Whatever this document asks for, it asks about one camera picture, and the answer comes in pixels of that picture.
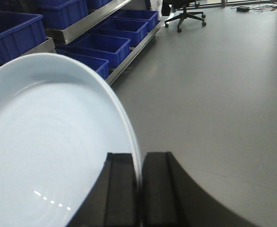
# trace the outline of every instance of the shelving unit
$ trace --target shelving unit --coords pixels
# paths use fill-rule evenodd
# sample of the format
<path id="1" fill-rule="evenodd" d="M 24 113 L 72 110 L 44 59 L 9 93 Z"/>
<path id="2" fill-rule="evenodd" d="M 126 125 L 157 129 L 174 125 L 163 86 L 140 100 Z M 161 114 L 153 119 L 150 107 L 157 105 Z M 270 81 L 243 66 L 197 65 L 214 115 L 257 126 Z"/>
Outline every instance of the shelving unit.
<path id="1" fill-rule="evenodd" d="M 89 15 L 64 30 L 46 29 L 45 32 L 47 36 L 52 37 L 55 42 L 67 45 L 129 2 L 131 2 L 131 0 L 113 0 L 105 6 L 92 11 Z M 151 32 L 149 32 L 148 35 L 135 48 L 131 49 L 131 53 L 126 57 L 126 59 L 124 59 L 116 69 L 113 69 L 113 72 L 106 79 L 106 82 L 109 85 L 114 83 L 119 75 L 152 40 L 160 28 L 161 23 L 159 22 L 158 25 Z"/>
<path id="2" fill-rule="evenodd" d="M 88 31 L 94 25 L 110 16 L 118 9 L 125 6 L 131 0 L 112 0 L 103 7 L 95 10 L 75 24 L 67 27 L 64 30 L 46 29 L 47 36 L 52 37 L 55 42 L 60 44 L 69 44 L 74 39 Z"/>

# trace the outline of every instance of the chair base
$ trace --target chair base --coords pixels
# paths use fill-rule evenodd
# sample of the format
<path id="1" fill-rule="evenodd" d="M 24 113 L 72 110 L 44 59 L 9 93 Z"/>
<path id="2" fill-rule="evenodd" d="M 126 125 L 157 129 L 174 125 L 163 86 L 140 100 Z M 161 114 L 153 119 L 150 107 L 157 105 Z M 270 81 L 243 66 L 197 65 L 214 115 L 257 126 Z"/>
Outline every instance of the chair base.
<path id="1" fill-rule="evenodd" d="M 186 19 L 186 18 L 192 18 L 192 19 L 195 19 L 195 20 L 201 20 L 203 23 L 202 23 L 202 26 L 206 26 L 206 23 L 205 23 L 205 18 L 206 15 L 203 13 L 203 12 L 191 12 L 191 13 L 188 13 L 187 12 L 187 8 L 186 7 L 183 7 L 183 13 L 180 13 L 179 15 L 171 18 L 171 19 L 168 19 L 165 21 L 165 27 L 168 27 L 169 25 L 167 24 L 168 22 L 170 21 L 173 21 L 173 20 L 177 20 L 177 19 L 180 19 L 179 22 L 178 22 L 178 25 L 177 25 L 177 31 L 178 32 L 181 32 L 181 28 L 180 28 L 180 25 L 182 24 L 182 22 Z"/>

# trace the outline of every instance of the black chair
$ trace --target black chair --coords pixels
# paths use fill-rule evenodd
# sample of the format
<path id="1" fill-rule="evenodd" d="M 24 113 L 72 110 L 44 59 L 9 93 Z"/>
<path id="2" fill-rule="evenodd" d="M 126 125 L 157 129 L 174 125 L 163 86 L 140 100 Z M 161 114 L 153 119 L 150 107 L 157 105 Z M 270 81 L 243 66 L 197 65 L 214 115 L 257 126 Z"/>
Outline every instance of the black chair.
<path id="1" fill-rule="evenodd" d="M 205 17 L 206 15 L 203 12 L 191 12 L 188 13 L 187 12 L 187 7 L 189 7 L 190 3 L 194 2 L 195 3 L 195 8 L 199 7 L 199 4 L 196 3 L 195 0 L 163 0 L 162 2 L 162 14 L 163 16 L 168 16 L 170 14 L 170 7 L 169 5 L 172 5 L 173 8 L 175 9 L 183 9 L 183 13 L 180 13 L 179 15 L 168 19 L 165 21 L 165 27 L 169 27 L 169 24 L 167 24 L 170 21 L 173 20 L 179 20 L 179 23 L 177 25 L 177 31 L 181 32 L 181 28 L 180 25 L 182 24 L 182 22 L 186 19 L 186 18 L 192 18 L 192 19 L 196 19 L 196 20 L 201 20 L 202 21 L 202 26 L 206 26 L 206 22 L 205 22 Z"/>

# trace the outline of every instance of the gray floor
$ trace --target gray floor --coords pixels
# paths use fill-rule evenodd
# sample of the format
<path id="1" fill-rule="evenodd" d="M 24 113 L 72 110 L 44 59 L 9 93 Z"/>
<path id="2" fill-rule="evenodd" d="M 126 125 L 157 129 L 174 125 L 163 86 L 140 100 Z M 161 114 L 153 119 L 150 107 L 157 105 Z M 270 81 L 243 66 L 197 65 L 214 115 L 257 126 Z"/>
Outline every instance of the gray floor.
<path id="1" fill-rule="evenodd" d="M 161 29 L 114 83 L 143 154 L 172 151 L 226 207 L 277 227 L 277 11 Z"/>

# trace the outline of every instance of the white plate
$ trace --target white plate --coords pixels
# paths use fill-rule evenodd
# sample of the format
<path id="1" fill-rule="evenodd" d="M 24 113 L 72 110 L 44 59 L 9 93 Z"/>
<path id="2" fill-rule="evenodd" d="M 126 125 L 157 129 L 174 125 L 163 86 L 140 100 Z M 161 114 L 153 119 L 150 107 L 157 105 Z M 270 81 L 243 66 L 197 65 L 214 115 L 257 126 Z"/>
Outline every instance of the white plate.
<path id="1" fill-rule="evenodd" d="M 0 68 L 0 227 L 63 227 L 108 152 L 132 153 L 136 137 L 118 98 L 89 67 L 39 53 Z"/>

